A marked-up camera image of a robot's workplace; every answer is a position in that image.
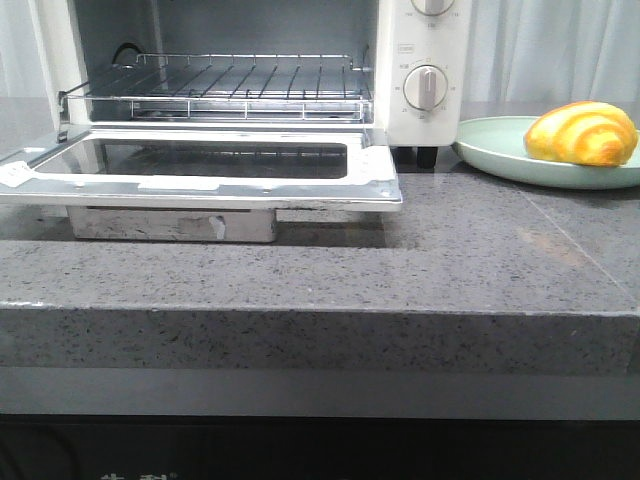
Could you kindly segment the glass oven door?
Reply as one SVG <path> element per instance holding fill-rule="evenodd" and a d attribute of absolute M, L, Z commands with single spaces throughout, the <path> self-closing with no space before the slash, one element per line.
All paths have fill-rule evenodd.
<path fill-rule="evenodd" d="M 1 161 L 4 203 L 394 211 L 390 149 L 362 129 L 91 128 Z"/>

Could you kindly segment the yellow striped bread roll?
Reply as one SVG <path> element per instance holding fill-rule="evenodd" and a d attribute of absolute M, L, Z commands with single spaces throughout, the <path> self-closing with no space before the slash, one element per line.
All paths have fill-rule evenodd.
<path fill-rule="evenodd" d="M 626 164 L 638 141 L 627 113 L 599 101 L 579 101 L 551 110 L 524 135 L 525 150 L 534 159 L 596 167 Z"/>

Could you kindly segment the white Toshiba toaster oven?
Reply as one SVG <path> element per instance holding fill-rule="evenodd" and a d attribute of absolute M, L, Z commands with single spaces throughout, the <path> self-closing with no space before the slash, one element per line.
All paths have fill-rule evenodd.
<path fill-rule="evenodd" d="M 49 102 L 61 139 L 86 125 L 183 124 L 264 130 L 371 130 L 403 155 L 434 164 L 455 139 L 461 109 L 472 5 L 454 1 L 439 16 L 411 1 L 32 1 L 29 12 L 44 65 Z M 92 122 L 86 113 L 63 117 L 59 94 L 113 64 L 141 53 L 347 54 L 372 66 L 373 117 L 368 123 L 322 122 Z M 407 75 L 421 65 L 448 79 L 432 111 L 405 99 Z"/>

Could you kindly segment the lower timer knob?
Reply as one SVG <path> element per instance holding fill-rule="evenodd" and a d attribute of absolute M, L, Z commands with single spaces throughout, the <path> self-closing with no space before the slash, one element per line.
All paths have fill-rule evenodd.
<path fill-rule="evenodd" d="M 413 69 L 403 84 L 406 101 L 418 110 L 432 111 L 444 100 L 448 79 L 444 72 L 433 65 L 421 65 Z"/>

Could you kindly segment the light green plate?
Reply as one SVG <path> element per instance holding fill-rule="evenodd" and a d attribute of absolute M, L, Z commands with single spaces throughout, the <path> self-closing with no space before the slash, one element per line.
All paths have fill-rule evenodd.
<path fill-rule="evenodd" d="M 453 145 L 469 165 L 500 178 L 573 190 L 607 190 L 639 185 L 639 151 L 621 167 L 556 163 L 528 156 L 524 135 L 535 116 L 496 116 L 459 124 Z"/>

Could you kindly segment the upper temperature knob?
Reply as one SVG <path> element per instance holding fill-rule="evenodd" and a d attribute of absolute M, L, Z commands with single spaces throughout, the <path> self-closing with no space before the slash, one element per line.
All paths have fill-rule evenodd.
<path fill-rule="evenodd" d="M 453 6 L 454 0 L 412 0 L 411 3 L 423 15 L 439 16 Z"/>

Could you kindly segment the white curtain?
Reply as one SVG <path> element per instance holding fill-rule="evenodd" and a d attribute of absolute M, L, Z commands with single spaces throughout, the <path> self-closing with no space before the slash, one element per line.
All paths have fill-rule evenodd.
<path fill-rule="evenodd" d="M 475 1 L 466 104 L 639 100 L 636 1 Z"/>

